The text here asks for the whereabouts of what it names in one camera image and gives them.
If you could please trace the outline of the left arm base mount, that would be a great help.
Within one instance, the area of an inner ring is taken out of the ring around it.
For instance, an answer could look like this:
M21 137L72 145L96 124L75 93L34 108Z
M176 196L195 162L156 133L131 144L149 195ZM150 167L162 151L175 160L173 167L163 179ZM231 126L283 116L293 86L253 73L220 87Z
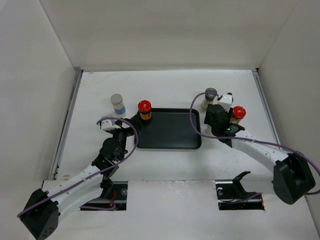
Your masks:
M80 207L81 211L126 211L128 182L115 181L112 187L103 190L98 198L94 198Z

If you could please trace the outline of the clear-grinder-top salt bottle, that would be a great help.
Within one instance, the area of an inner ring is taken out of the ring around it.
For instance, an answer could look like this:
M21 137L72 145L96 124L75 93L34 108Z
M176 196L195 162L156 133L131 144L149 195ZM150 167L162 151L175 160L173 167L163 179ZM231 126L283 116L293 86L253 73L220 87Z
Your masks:
M218 96L218 92L215 88L209 87L205 90L205 95L201 103L201 108L205 111L209 104L214 102L215 97Z

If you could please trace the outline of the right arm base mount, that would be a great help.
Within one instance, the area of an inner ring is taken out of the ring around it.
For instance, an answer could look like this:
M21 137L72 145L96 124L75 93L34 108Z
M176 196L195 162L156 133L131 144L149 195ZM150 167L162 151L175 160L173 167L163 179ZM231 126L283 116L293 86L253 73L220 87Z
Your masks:
M215 181L220 211L265 210L262 193L248 192L241 184L243 177L250 173L250 171L244 171L233 179Z

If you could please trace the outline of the black rectangular plastic tray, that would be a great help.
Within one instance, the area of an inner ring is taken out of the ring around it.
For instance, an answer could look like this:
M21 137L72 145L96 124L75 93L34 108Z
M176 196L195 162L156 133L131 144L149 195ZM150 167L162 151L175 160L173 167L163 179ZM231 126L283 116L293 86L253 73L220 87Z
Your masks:
M197 150L202 145L200 114L187 108L153 108L151 121L134 138L140 149Z

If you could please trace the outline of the black-cap pepper bottle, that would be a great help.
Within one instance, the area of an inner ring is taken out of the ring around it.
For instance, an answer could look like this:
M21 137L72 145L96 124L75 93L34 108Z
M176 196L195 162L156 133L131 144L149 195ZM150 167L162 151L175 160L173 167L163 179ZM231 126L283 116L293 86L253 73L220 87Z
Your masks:
M226 110L229 111L229 109L232 107L233 101L234 101L234 97L233 94L231 92L228 92L226 94L226 100L227 100L227 108Z

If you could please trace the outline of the red-lid brown jar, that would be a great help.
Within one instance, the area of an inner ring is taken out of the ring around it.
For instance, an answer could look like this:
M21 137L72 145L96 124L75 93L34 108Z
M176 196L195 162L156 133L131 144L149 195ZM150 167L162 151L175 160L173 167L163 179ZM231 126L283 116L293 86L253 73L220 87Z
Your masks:
M242 106L235 106L232 109L230 123L231 124L239 124L242 119L246 116L247 112Z
M152 121L152 104L148 100L141 100L137 107L141 122L149 124Z

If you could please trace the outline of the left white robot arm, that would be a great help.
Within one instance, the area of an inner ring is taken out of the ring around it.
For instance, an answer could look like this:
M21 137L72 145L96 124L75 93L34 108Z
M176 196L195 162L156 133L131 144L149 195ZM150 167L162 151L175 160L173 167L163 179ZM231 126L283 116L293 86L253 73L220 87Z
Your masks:
M97 125L112 136L103 142L93 162L56 187L35 190L17 215L36 240L47 239L69 213L84 208L91 200L105 200L112 195L111 176L133 154L126 150L127 138L139 137L142 122L136 113L131 118L105 116Z

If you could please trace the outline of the silver-lid shaker blue label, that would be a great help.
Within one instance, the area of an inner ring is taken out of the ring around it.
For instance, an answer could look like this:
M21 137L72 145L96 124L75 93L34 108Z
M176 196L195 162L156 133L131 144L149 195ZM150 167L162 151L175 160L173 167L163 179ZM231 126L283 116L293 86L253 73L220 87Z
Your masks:
M126 107L123 102L123 97L116 93L110 97L111 104L113 106L113 110L117 115L124 115L126 113Z

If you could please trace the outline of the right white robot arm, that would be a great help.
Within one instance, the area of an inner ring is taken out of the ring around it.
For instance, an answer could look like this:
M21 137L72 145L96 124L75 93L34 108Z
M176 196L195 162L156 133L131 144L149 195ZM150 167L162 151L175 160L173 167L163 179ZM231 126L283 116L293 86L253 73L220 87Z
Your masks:
M288 205L294 204L316 186L305 159L283 149L263 144L237 123L231 123L227 111L219 104L209 104L204 123L211 133L232 149L250 156L273 173L275 195Z

